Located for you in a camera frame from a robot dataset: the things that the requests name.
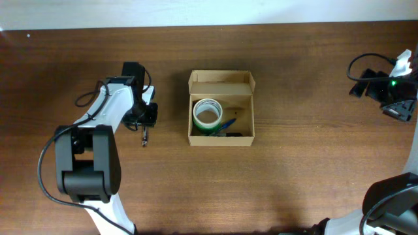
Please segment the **blue clear pen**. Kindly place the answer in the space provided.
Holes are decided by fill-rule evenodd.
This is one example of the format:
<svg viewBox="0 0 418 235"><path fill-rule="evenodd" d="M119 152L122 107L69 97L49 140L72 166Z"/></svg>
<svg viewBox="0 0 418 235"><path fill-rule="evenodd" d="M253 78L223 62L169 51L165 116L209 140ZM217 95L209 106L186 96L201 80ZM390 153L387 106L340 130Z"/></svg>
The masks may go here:
<svg viewBox="0 0 418 235"><path fill-rule="evenodd" d="M222 130L231 126L235 121L236 121L236 118L226 121L219 128L217 128L214 132L210 133L210 136L215 136L216 134L219 134Z"/></svg>

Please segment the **black and grey marker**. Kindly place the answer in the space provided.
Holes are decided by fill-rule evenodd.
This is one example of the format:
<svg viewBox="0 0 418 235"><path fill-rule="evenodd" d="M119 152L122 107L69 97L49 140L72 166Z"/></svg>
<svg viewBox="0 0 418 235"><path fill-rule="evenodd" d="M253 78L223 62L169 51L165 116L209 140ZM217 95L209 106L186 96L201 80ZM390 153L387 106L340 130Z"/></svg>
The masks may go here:
<svg viewBox="0 0 418 235"><path fill-rule="evenodd" d="M220 136L220 137L242 137L242 133L218 133L214 136Z"/></svg>

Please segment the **dark grey clear pen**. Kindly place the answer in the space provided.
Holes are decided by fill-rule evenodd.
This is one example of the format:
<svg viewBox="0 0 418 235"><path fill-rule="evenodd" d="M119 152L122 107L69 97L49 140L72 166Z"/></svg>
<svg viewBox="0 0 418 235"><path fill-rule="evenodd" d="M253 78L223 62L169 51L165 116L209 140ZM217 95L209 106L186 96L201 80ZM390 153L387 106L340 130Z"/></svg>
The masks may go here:
<svg viewBox="0 0 418 235"><path fill-rule="evenodd" d="M142 146L146 147L148 144L148 128L143 126L142 127Z"/></svg>

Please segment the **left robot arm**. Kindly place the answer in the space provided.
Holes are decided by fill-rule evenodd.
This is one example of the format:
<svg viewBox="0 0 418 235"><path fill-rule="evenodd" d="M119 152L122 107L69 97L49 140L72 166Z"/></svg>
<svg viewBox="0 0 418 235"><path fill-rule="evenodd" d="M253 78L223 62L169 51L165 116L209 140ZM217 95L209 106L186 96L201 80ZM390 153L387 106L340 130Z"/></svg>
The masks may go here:
<svg viewBox="0 0 418 235"><path fill-rule="evenodd" d="M155 88L146 68L125 62L121 75L100 81L88 111L74 124L60 126L52 139L56 155L57 188L68 195L68 206L85 209L101 234L136 234L137 228L121 203L121 165L114 137L120 124L142 131L142 146L148 129L157 121Z"/></svg>

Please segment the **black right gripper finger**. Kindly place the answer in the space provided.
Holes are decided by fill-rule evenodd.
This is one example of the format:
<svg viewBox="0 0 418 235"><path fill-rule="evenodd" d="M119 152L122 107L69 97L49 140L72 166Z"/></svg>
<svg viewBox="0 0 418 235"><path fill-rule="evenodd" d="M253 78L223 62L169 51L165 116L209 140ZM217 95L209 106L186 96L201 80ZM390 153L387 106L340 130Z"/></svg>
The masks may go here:
<svg viewBox="0 0 418 235"><path fill-rule="evenodd" d="M362 72L360 79L374 78L376 72L371 69L366 69ZM368 87L368 82L357 82L350 90L349 95L354 97L362 97L364 90Z"/></svg>
<svg viewBox="0 0 418 235"><path fill-rule="evenodd" d="M375 72L373 70L366 70L364 72L365 78L379 78L379 77L388 77L388 74L379 71ZM389 81L380 81L380 82L370 82L366 88L365 95L374 100L385 100L388 96L388 85Z"/></svg>

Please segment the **beige masking tape roll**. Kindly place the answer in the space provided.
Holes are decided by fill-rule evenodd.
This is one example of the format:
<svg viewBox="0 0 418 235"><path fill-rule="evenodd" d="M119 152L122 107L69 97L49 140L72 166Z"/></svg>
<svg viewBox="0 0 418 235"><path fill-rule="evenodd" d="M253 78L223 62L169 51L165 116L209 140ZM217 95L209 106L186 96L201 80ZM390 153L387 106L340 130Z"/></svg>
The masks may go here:
<svg viewBox="0 0 418 235"><path fill-rule="evenodd" d="M204 123L221 122L223 108L215 99L201 99L193 107L193 120L197 119Z"/></svg>

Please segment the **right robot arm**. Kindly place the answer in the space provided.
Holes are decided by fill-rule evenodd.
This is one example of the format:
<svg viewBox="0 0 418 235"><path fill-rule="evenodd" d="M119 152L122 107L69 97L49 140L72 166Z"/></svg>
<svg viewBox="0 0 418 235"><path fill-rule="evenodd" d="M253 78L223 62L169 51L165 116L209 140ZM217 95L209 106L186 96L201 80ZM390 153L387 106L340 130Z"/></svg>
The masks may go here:
<svg viewBox="0 0 418 235"><path fill-rule="evenodd" d="M384 114L408 122L417 109L417 70L393 69L390 74L365 70L350 91L380 103ZM307 234L416 234L417 139L401 174L373 183L362 207L337 219L325 218Z"/></svg>

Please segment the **green tape roll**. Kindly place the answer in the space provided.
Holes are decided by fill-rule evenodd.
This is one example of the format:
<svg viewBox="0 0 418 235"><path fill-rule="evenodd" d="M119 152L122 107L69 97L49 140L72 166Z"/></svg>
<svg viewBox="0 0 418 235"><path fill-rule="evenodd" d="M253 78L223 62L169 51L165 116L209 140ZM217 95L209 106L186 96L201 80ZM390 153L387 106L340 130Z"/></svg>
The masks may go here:
<svg viewBox="0 0 418 235"><path fill-rule="evenodd" d="M214 131L218 130L221 126L221 122L219 120L212 122L212 123L204 123L197 119L193 120L194 126L196 126L197 130L204 134L210 134Z"/></svg>

